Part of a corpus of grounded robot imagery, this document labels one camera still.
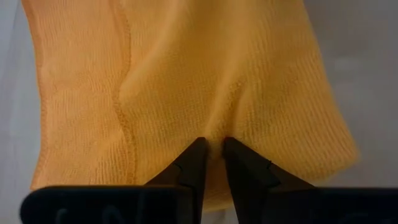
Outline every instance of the towel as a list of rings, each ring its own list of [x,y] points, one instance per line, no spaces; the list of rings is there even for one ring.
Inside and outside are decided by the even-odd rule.
[[[308,181],[357,152],[301,0],[22,0],[41,100],[32,189],[141,185],[209,140],[204,209],[231,205],[232,136]]]

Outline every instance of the white backdrop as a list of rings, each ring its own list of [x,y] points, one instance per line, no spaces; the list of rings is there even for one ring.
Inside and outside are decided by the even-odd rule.
[[[398,1],[306,0],[335,98],[362,153],[323,185],[398,186]],[[0,223],[19,223],[40,147],[39,97],[18,0],[0,0]],[[204,223],[234,223],[232,210]]]

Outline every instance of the gray background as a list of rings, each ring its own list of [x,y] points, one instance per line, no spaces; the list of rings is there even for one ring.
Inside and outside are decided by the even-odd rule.
[[[362,153],[323,185],[398,186],[398,1],[306,0],[328,78]],[[0,223],[19,223],[40,147],[32,41],[21,3],[0,0]],[[236,223],[233,210],[204,223]]]

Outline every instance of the cloth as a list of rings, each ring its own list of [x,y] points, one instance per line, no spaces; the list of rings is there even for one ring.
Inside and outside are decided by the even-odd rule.
[[[205,210],[231,205],[232,136],[305,180],[357,158],[300,0],[22,0],[41,152],[32,188],[144,184],[209,140]]]

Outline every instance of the orange fabric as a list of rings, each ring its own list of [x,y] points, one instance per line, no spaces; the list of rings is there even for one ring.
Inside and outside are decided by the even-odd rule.
[[[22,0],[42,146],[32,188],[144,184],[210,141],[205,210],[231,205],[233,136],[306,180],[356,158],[301,0]]]

